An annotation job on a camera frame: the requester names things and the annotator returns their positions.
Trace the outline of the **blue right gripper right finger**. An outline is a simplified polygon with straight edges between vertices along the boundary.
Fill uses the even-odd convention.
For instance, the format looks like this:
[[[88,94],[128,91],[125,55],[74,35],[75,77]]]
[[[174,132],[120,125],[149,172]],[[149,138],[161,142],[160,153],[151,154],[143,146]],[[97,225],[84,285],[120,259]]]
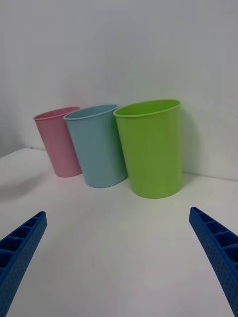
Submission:
[[[196,207],[189,223],[217,276],[234,316],[238,316],[238,236]]]

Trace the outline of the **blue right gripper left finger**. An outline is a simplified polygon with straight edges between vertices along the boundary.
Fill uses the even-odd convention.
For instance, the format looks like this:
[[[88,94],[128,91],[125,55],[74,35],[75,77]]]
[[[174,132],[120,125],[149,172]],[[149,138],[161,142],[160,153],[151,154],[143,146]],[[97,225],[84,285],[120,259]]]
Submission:
[[[0,241],[1,317],[7,315],[46,227],[46,213],[40,211]]]

